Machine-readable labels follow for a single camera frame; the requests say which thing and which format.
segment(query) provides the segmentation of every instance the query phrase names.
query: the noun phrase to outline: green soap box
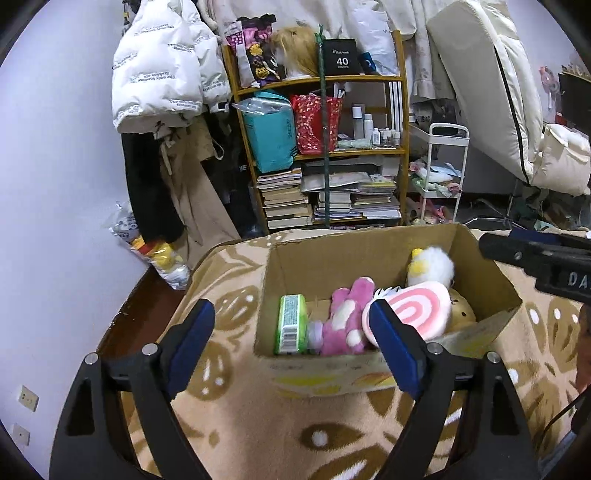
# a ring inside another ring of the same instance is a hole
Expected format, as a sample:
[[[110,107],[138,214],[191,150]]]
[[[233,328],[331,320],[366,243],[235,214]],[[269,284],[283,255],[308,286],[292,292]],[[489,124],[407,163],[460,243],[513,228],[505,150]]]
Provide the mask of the green soap box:
[[[281,297],[275,337],[275,354],[305,353],[307,350],[307,325],[308,313],[304,296],[285,295]]]

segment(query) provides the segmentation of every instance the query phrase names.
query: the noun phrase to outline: wall outlet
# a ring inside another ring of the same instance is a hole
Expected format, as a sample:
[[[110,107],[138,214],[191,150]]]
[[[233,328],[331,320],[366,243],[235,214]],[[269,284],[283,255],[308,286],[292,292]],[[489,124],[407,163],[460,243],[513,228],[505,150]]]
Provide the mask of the wall outlet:
[[[39,403],[39,397],[23,385],[21,387],[21,394],[18,396],[18,402],[21,405],[25,405],[29,410],[35,411]]]
[[[29,440],[31,439],[31,434],[28,430],[22,428],[18,423],[15,423],[12,426],[12,439],[14,443],[18,445],[29,445]]]

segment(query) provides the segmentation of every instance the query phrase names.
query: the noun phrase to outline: white puffer jacket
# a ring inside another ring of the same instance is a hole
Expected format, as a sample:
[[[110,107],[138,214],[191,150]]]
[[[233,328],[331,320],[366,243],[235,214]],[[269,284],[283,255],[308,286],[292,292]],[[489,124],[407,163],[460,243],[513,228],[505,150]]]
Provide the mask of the white puffer jacket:
[[[186,127],[230,97],[217,38],[191,0],[142,0],[113,56],[119,133]]]

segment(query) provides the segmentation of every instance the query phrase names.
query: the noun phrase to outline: cable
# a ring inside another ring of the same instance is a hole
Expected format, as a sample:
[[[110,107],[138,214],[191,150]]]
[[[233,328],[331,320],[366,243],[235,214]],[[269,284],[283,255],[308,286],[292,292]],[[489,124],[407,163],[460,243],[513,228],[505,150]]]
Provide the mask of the cable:
[[[542,434],[539,436],[539,438],[534,441],[534,448],[535,448],[536,453],[539,453],[540,447],[542,445],[542,441],[544,440],[546,433],[548,433],[548,430],[550,430],[552,428],[552,426],[558,420],[560,420],[565,413],[567,413],[571,408],[573,408],[579,402],[581,397],[584,396],[586,393],[587,393],[587,390],[585,390],[583,393],[579,394],[579,396],[577,398],[575,398],[571,403],[566,405],[566,407],[564,409],[562,409],[562,411],[560,413],[558,413],[558,415],[556,415],[552,420],[550,420],[549,424],[546,425],[546,428],[544,429]]]

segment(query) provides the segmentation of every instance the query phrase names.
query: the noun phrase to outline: small bottle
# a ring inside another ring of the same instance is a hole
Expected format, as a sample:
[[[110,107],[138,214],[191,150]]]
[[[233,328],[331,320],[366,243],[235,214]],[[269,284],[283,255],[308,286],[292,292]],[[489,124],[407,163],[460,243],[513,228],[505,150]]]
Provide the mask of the small bottle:
[[[365,134],[365,138],[371,142],[371,135],[374,133],[374,119],[371,116],[371,113],[365,114],[365,119],[363,120],[363,133]]]
[[[352,108],[353,113],[353,138],[360,140],[365,138],[365,131],[363,130],[363,113],[360,106]]]
[[[400,147],[400,132],[398,130],[392,131],[392,146],[393,147]]]
[[[371,144],[379,145],[379,130],[377,128],[374,128],[374,132],[372,133]]]
[[[383,145],[384,147],[387,147],[387,146],[389,145],[389,142],[390,142],[390,140],[389,140],[389,137],[390,137],[390,135],[391,135],[391,133],[390,133],[390,129],[389,129],[389,128],[387,128],[387,127],[386,127],[386,128],[384,128],[384,129],[382,130],[381,134],[382,134],[382,145]]]

